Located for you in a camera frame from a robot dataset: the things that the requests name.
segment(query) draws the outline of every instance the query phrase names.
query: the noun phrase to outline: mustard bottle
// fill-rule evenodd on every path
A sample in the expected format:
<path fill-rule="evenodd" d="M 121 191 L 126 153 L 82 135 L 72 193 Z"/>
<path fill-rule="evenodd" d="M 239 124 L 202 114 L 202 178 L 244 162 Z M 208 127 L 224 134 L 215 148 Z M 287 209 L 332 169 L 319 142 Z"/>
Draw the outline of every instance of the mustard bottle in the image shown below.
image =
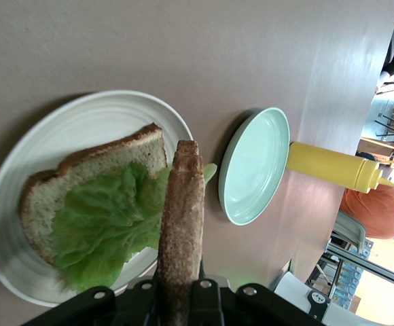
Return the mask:
<path fill-rule="evenodd" d="M 342 187 L 367 194 L 378 184 L 394 187 L 394 183 L 381 177 L 380 164 L 365 158 L 337 151 L 293 142 L 289 146 L 286 168 L 311 177 L 326 180 Z"/>

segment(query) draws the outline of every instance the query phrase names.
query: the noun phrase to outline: white plate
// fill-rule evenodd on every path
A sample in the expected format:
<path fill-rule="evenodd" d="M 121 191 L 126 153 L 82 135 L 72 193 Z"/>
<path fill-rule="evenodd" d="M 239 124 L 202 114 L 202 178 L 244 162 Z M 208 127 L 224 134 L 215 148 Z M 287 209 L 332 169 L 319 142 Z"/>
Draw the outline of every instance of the white plate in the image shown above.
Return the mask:
<path fill-rule="evenodd" d="M 236 225 L 254 221 L 268 206 L 285 171 L 289 125 L 276 107 L 249 117 L 229 142 L 219 171 L 219 201 Z"/>
<path fill-rule="evenodd" d="M 13 293 L 42 306 L 56 306 L 75 295 L 60 274 L 28 244 L 17 211 L 29 175 L 51 168 L 69 153 L 131 134 L 155 122 L 163 129 L 168 163 L 177 141 L 192 139 L 179 114 L 160 99 L 134 91 L 99 92 L 72 101 L 42 119 L 18 142 L 0 168 L 0 281 Z M 124 265 L 111 287 L 128 282 L 156 263 L 158 252 L 144 249 Z"/>

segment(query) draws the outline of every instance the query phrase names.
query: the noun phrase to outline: lettuce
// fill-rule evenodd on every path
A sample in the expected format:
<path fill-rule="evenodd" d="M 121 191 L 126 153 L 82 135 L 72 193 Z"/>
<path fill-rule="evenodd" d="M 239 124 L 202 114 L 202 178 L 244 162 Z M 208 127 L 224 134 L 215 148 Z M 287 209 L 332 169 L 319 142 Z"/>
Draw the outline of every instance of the lettuce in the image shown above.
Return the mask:
<path fill-rule="evenodd" d="M 205 166 L 206 183 L 216 170 L 214 164 Z M 170 171 L 152 178 L 146 166 L 132 162 L 118 175 L 99 176 L 66 194 L 51 237 L 54 267 L 73 290 L 110 287 L 133 253 L 158 249 Z"/>

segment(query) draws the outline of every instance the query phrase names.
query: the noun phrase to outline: plate rim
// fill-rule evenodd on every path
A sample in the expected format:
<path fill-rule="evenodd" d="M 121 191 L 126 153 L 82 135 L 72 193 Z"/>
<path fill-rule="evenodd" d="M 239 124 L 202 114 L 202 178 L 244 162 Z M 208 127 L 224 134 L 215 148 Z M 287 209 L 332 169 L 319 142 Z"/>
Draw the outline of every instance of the plate rim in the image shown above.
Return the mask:
<path fill-rule="evenodd" d="M 258 211 L 252 218 L 247 220 L 246 222 L 238 222 L 235 220 L 235 218 L 232 218 L 232 216 L 229 214 L 229 210 L 227 208 L 227 200 L 226 200 L 226 180 L 228 177 L 228 171 L 230 167 L 230 163 L 232 161 L 232 157 L 238 150 L 238 143 L 242 137 L 242 135 L 245 133 L 245 131 L 248 129 L 249 125 L 255 121 L 256 119 L 260 119 L 263 114 L 268 113 L 268 112 L 277 112 L 280 114 L 280 116 L 283 118 L 283 125 L 286 127 L 287 131 L 287 140 L 286 140 L 286 151 L 284 153 L 285 157 L 283 158 L 283 168 L 281 169 L 281 176 L 279 177 L 279 180 L 277 181 L 277 184 L 275 186 L 275 189 L 271 196 L 266 200 L 265 205 L 263 206 L 262 210 Z M 219 172 L 219 201 L 221 204 L 221 207 L 223 209 L 223 212 L 226 214 L 227 218 L 237 226 L 244 226 L 247 224 L 250 224 L 251 222 L 255 221 L 268 207 L 270 204 L 272 198 L 274 197 L 277 189 L 279 188 L 281 179 L 284 175 L 284 170 L 286 167 L 286 162 L 287 162 L 287 156 L 289 153 L 289 143 L 290 143 L 290 130 L 289 130 L 289 122 L 287 121 L 287 117 L 285 113 L 279 109 L 278 107 L 268 107 L 266 109 L 262 109 L 261 111 L 254 113 L 253 115 L 249 116 L 236 130 L 234 133 L 233 137 L 230 139 L 230 142 L 228 143 L 228 146 L 226 148 L 226 151 L 223 156 L 223 160 L 221 161 L 221 167 L 220 167 L 220 172 Z"/>
<path fill-rule="evenodd" d="M 162 105 L 166 109 L 168 109 L 169 113 L 173 114 L 177 121 L 180 123 L 181 127 L 185 130 L 188 139 L 193 140 L 193 136 L 191 134 L 190 128 L 186 124 L 185 120 L 179 115 L 179 113 L 174 110 L 168 103 L 164 102 L 160 98 L 157 98 L 153 95 L 150 95 L 145 92 L 140 92 L 136 90 L 104 90 L 104 91 L 99 91 L 99 92 L 91 92 L 90 94 L 82 95 L 80 97 L 77 97 L 63 105 L 58 106 L 57 108 L 53 109 L 51 112 L 43 116 L 40 120 L 35 122 L 18 140 L 17 143 L 10 149 L 10 151 L 7 153 L 5 158 L 0 164 L 0 187 L 3 185 L 3 179 L 4 176 L 6 176 L 6 172 L 8 168 L 10 167 L 12 157 L 20 151 L 21 148 L 23 148 L 24 143 L 26 143 L 27 139 L 30 139 L 33 135 L 38 132 L 43 126 L 47 125 L 50 123 L 51 120 L 56 119 L 59 115 L 66 113 L 68 110 L 70 110 L 74 106 L 81 105 L 85 102 L 90 102 L 90 101 L 95 101 L 100 98 L 108 98 L 110 96 L 117 96 L 117 95 L 122 95 L 122 96 L 136 96 L 140 98 L 146 98 L 149 99 L 159 105 Z M 146 274 L 149 270 L 151 270 L 157 262 L 157 257 L 153 260 L 153 262 L 148 265 L 144 270 L 141 271 L 139 276 L 143 276 Z M 2 268 L 0 267 L 0 282 L 8 289 L 10 290 L 11 293 L 14 295 L 18 296 L 21 299 L 24 299 L 25 301 L 31 302 L 33 304 L 37 304 L 40 306 L 46 306 L 46 307 L 55 307 L 58 304 L 52 303 L 52 302 L 47 302 L 47 301 L 41 301 L 37 298 L 31 297 L 27 295 L 26 293 L 22 292 L 19 290 L 15 285 L 12 284 L 12 282 L 5 276 L 5 273 L 3 273 Z M 119 289 L 115 290 L 115 292 L 121 292 L 123 291 L 123 286 L 121 286 Z"/>

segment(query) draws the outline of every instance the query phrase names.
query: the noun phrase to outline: table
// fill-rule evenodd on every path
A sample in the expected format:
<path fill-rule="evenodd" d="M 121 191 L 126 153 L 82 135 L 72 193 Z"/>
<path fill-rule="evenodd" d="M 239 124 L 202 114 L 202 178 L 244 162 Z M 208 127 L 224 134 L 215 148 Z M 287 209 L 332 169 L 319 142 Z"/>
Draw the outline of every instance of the table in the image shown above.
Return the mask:
<path fill-rule="evenodd" d="M 59 105 L 131 89 L 175 108 L 204 161 L 250 109 L 279 107 L 291 140 L 354 154 L 394 24 L 394 0 L 0 1 L 0 164 Z M 342 188 L 286 171 L 262 216 L 238 227 L 209 185 L 204 266 L 232 288 L 268 284 L 290 260 L 306 280 Z M 46 311 L 0 283 L 0 325 Z"/>

